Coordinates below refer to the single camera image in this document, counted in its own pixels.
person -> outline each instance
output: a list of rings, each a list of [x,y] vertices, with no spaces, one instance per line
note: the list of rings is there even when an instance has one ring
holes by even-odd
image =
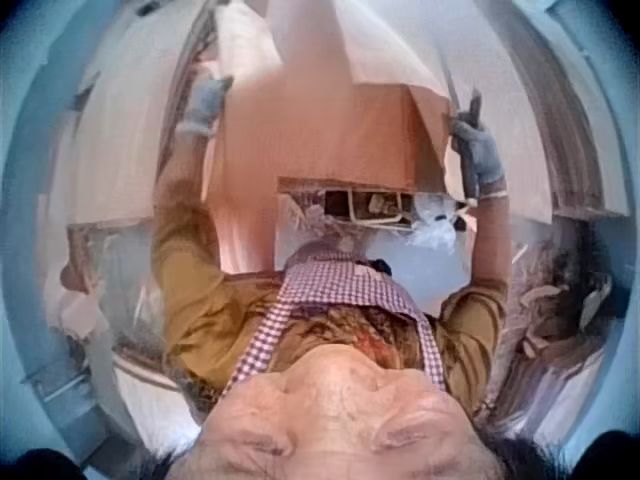
[[[470,420],[505,315],[509,201],[496,144],[465,114],[480,185],[468,286],[438,319],[366,258],[322,243],[284,272],[226,275],[200,204],[211,125],[230,79],[201,74],[155,192],[154,275],[163,293],[165,365],[202,431],[163,459],[167,478],[553,478],[528,442]]]

